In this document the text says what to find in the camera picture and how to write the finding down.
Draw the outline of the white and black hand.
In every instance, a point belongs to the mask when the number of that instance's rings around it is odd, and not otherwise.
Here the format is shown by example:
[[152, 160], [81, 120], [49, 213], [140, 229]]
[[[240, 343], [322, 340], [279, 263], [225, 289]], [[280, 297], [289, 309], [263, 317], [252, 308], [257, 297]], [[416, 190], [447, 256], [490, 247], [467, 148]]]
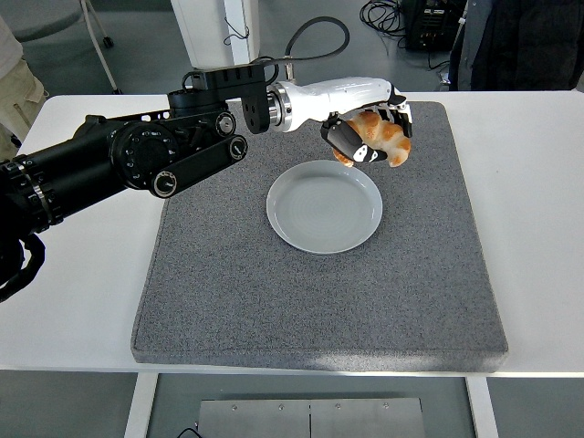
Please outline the white and black hand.
[[305, 121], [322, 124], [321, 136], [336, 160], [404, 164], [411, 151], [412, 112], [405, 96], [380, 78], [342, 78], [298, 86], [279, 82], [271, 89], [276, 130], [291, 132]]

